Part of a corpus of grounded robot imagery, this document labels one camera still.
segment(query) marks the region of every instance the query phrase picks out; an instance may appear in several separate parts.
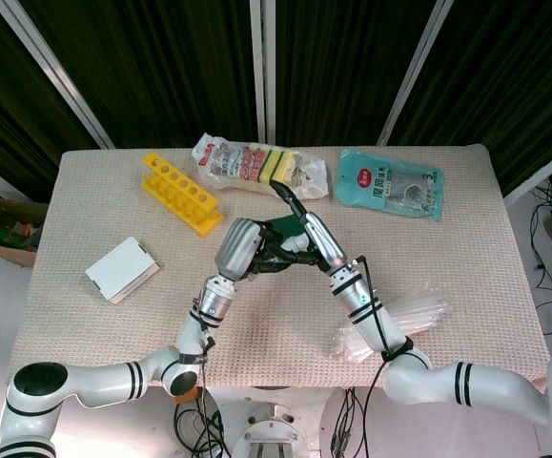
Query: sponge package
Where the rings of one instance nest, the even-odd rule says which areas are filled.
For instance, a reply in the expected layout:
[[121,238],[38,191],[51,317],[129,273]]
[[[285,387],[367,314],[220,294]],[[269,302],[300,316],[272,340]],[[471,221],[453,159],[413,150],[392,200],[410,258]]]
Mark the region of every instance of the sponge package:
[[273,179],[286,184],[298,198],[322,198],[329,193],[326,164],[301,151],[204,134],[192,155],[201,180],[216,189],[231,187],[275,196],[269,185]]
[[346,205],[439,220],[443,173],[434,167],[343,150],[336,196]]

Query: table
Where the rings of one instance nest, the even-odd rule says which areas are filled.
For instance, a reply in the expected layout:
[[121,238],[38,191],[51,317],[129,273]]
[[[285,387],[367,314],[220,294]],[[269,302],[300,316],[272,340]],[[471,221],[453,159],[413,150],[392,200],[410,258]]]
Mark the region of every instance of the table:
[[[466,147],[358,147],[361,151],[433,165],[445,175],[441,221],[346,207],[333,197],[342,147],[303,148],[321,156],[331,195],[306,201],[349,257],[364,254],[385,303],[429,282],[450,308],[438,327],[414,340],[435,366],[457,360],[545,376],[549,355],[534,310],[487,150]],[[287,206],[270,196],[216,192],[225,219],[206,239],[140,189],[150,150],[65,153],[36,264],[10,374],[51,360],[98,365],[131,361],[175,342],[214,256],[237,217],[272,219]],[[191,177],[188,149],[154,150]],[[85,269],[127,236],[161,266],[119,305],[106,302]],[[363,364],[329,356],[346,318],[315,268],[241,282],[215,333],[207,384],[222,386],[369,385],[380,358]]]

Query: teal plastic package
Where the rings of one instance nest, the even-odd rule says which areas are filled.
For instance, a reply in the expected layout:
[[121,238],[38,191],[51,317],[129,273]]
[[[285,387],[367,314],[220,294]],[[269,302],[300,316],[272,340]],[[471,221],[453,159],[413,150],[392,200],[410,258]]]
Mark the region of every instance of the teal plastic package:
[[335,193],[346,205],[439,220],[443,172],[390,157],[343,150]]

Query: small white box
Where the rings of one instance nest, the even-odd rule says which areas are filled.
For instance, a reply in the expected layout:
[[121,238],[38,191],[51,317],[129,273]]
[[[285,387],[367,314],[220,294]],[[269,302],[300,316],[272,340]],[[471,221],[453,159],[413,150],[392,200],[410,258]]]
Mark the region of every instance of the small white box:
[[107,301],[120,303],[157,270],[159,266],[138,240],[128,237],[85,274]]

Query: plastic bag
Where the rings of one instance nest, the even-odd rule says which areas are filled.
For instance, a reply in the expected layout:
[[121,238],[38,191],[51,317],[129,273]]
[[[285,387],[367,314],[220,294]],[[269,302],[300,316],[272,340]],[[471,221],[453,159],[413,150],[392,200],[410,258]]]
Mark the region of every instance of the plastic bag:
[[343,150],[336,195],[346,205],[439,220],[443,172],[390,157]]
[[192,155],[200,179],[216,189],[238,188],[275,196],[269,185],[274,179],[286,184],[298,198],[329,194],[326,164],[301,151],[204,134]]
[[[384,305],[399,329],[411,336],[437,325],[447,309],[442,292],[427,286]],[[333,338],[331,356],[347,363],[361,363],[373,354],[350,323],[340,327]]]

